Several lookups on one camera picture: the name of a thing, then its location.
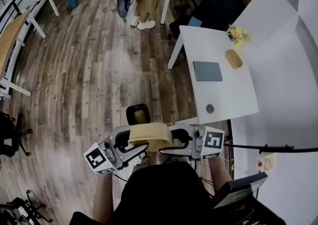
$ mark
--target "gray notebook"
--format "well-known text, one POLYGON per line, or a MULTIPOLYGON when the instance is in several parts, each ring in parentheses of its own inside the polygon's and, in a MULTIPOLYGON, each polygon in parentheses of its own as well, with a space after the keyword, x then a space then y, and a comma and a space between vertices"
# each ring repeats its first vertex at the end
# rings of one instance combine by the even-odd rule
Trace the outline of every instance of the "gray notebook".
POLYGON ((222 81, 219 63, 193 62, 197 81, 222 81))

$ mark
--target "table leg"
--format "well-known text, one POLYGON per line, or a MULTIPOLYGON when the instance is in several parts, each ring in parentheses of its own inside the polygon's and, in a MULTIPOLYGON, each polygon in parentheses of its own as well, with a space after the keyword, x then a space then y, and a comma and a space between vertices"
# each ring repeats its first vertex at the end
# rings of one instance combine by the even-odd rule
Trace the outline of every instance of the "table leg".
POLYGON ((52 9, 53 9, 55 15, 56 15, 56 16, 59 16, 60 14, 59 14, 58 9, 57 9, 56 6, 55 6, 54 1, 53 1, 53 0, 49 0, 49 2, 50 2, 50 4, 51 4, 51 6, 52 6, 52 9))
POLYGON ((181 50, 182 46, 183 46, 182 37, 181 37, 181 35, 179 35, 179 38, 178 38, 178 40, 177 40, 177 42, 176 42, 176 44, 174 46, 173 52, 172 52, 170 60, 168 62, 168 69, 169 70, 172 69, 172 67, 173 67, 173 65, 175 63, 175 60, 177 60, 177 57, 178 57, 178 55, 180 53, 180 50, 181 50))
POLYGON ((23 41, 20 40, 19 37, 16 38, 16 41, 17 41, 17 43, 20 44, 22 47, 25 46, 25 44, 23 43, 23 41))
POLYGON ((2 92, 1 90, 0 90, 0 97, 6 97, 8 99, 11 99, 11 95, 9 95, 9 94, 7 94, 5 92, 2 92))
POLYGON ((21 92, 21 93, 23 93, 23 94, 25 94, 25 95, 27 95, 27 96, 31 96, 31 93, 30 93, 29 91, 27 91, 27 90, 21 88, 20 86, 18 86, 18 85, 16 85, 16 84, 12 83, 12 82, 10 82, 10 81, 8 81, 8 80, 5 79, 5 78, 3 78, 3 79, 0 81, 0 83, 3 83, 3 84, 5 84, 5 85, 11 87, 12 89, 14 89, 14 90, 16 90, 16 91, 18 91, 18 92, 21 92))
POLYGON ((43 32, 43 30, 41 29, 41 27, 35 21, 34 17, 31 14, 29 14, 29 20, 30 20, 30 22, 32 22, 32 24, 34 25, 35 29, 39 32, 39 34, 42 36, 42 38, 45 39, 45 37, 46 37, 45 33, 43 32))
POLYGON ((167 10, 169 7, 169 1, 170 0, 164 0, 163 10, 162 10, 161 20, 160 20, 161 24, 164 24, 165 16, 167 15, 167 10))
POLYGON ((193 117, 193 118, 177 121, 174 124, 189 124, 189 125, 199 124, 199 117, 193 117))

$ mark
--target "wooden floor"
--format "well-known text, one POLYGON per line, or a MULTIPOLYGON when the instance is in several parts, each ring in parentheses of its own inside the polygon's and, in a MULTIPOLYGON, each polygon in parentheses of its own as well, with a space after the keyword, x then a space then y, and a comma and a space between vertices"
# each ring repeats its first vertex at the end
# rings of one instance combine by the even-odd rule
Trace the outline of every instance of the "wooden floor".
MULTIPOLYGON (((12 117, 22 113, 22 128, 34 132, 23 140, 30 157, 21 150, 0 157, 0 202, 25 199, 30 189, 47 205, 42 213, 66 225, 75 211, 91 216, 97 176, 82 154, 127 125, 128 106, 145 103, 152 122, 168 126, 196 112, 184 56, 167 69, 175 44, 166 38, 175 18, 171 10, 165 25, 140 31, 112 13, 112 0, 79 0, 74 10, 66 0, 54 2, 60 16, 45 3, 37 21, 47 37, 30 32, 15 70, 13 82, 31 97, 13 91, 11 100, 0 102, 1 111, 12 117)), ((180 2, 170 0, 170 9, 180 2)), ((157 23, 162 5, 160 0, 157 23)), ((222 122, 214 125, 227 130, 222 122)), ((118 174, 128 178, 138 162, 118 174)), ((206 162, 197 171, 210 179, 206 162)), ((124 183, 113 180, 117 206, 124 183)))

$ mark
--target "trash can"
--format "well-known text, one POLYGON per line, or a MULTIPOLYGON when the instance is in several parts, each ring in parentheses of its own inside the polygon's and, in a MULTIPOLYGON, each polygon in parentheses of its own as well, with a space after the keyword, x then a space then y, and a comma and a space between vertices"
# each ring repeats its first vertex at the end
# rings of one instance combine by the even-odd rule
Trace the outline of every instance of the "trash can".
POLYGON ((77 8, 79 5, 78 0, 68 0, 68 4, 71 6, 71 8, 77 8))

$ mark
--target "office chair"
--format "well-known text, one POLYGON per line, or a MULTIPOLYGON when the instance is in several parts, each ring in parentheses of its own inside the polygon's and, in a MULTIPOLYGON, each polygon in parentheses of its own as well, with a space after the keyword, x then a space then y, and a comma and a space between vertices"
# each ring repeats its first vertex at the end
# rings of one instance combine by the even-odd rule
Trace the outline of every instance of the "office chair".
POLYGON ((26 156, 30 156, 30 153, 24 149, 20 137, 26 134, 32 134, 33 131, 29 129, 27 133, 21 133, 21 119, 22 114, 18 115, 16 127, 13 122, 15 118, 11 118, 8 114, 0 111, 0 155, 4 154, 8 157, 12 157, 19 146, 21 146, 26 156))
POLYGON ((27 224, 27 225, 41 225, 38 222, 38 219, 44 219, 48 223, 52 223, 52 219, 48 219, 39 213, 40 208, 46 208, 45 204, 40 204, 39 207, 35 207, 33 204, 29 193, 30 190, 26 191, 28 200, 23 201, 21 198, 15 198, 11 202, 7 202, 6 205, 0 204, 0 209, 3 210, 2 215, 0 216, 0 222, 7 221, 10 224, 27 224))
MULTIPOLYGON (((180 11, 184 10, 183 6, 179 6, 177 9, 180 11)), ((180 34, 179 26, 188 25, 190 19, 195 17, 202 22, 201 27, 225 30, 229 24, 237 19, 244 9, 243 0, 202 0, 193 11, 193 15, 179 18, 171 23, 169 27, 173 36, 178 38, 180 34)))

